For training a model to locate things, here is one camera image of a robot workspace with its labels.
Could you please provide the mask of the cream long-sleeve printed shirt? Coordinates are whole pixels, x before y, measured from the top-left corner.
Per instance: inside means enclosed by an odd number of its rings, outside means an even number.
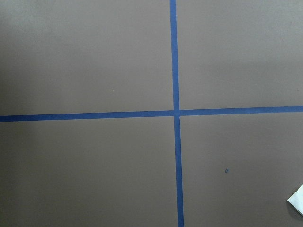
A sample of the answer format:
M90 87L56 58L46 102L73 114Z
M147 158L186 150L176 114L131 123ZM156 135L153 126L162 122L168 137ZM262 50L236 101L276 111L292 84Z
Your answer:
M303 185L287 199L287 201L296 209L300 215L303 215Z

